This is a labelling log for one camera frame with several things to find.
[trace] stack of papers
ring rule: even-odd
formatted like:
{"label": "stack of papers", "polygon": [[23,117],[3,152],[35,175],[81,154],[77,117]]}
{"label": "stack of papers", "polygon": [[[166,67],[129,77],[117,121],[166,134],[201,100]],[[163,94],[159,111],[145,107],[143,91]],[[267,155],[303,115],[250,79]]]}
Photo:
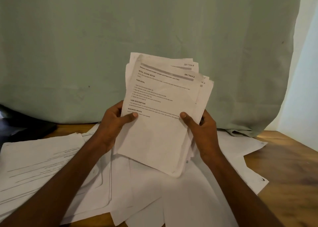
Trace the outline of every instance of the stack of papers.
{"label": "stack of papers", "polygon": [[179,115],[187,112],[199,123],[212,88],[192,59],[131,53],[121,113],[139,117],[123,127],[114,152],[179,177],[194,156],[192,133]]}
{"label": "stack of papers", "polygon": [[[215,177],[195,151],[191,132],[179,120],[185,111],[199,123],[209,99],[213,82],[198,71],[192,59],[131,53],[122,112],[138,111],[139,118],[123,128],[115,148],[94,166],[61,224],[110,212],[115,225],[125,221],[129,227],[238,226]],[[188,82],[179,76],[194,78]],[[98,126],[84,134],[4,144],[0,221],[61,169]],[[268,180],[246,166],[244,155],[266,143],[222,131],[217,135],[224,155],[258,194]]]}

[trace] person's left hand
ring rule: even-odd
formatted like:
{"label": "person's left hand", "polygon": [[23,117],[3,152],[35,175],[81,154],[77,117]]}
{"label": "person's left hand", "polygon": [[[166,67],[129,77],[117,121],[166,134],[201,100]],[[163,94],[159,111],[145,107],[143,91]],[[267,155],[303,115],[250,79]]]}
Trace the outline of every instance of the person's left hand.
{"label": "person's left hand", "polygon": [[106,110],[97,131],[91,137],[92,140],[97,141],[100,147],[102,147],[103,154],[107,153],[114,146],[115,139],[122,127],[138,117],[138,113],[130,113],[120,117],[122,104],[123,101],[120,101]]}

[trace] forearm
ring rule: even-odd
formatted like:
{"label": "forearm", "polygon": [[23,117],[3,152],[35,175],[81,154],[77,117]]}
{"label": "forearm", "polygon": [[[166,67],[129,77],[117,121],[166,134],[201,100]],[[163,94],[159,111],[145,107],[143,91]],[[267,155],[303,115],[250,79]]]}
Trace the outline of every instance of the forearm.
{"label": "forearm", "polygon": [[37,193],[7,217],[4,226],[58,226],[85,178],[102,156],[91,138]]}
{"label": "forearm", "polygon": [[221,151],[205,162],[220,185],[239,226],[283,226],[245,184]]}

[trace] table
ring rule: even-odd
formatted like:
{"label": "table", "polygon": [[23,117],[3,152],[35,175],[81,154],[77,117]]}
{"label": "table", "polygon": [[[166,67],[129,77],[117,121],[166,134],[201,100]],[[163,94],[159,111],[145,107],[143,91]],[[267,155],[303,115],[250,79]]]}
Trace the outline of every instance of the table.
{"label": "table", "polygon": [[[85,133],[93,126],[60,124],[46,138]],[[263,131],[256,139],[268,144],[244,158],[249,168],[269,180],[259,194],[261,200],[287,227],[318,226],[318,152],[276,131]],[[110,213],[105,213],[64,226],[113,227],[114,224]]]}

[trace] black object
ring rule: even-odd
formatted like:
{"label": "black object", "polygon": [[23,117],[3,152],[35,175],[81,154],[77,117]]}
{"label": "black object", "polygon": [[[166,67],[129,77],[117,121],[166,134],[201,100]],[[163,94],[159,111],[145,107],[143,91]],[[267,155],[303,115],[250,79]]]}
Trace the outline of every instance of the black object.
{"label": "black object", "polygon": [[37,140],[56,129],[56,124],[42,121],[0,105],[0,151],[5,142]]}

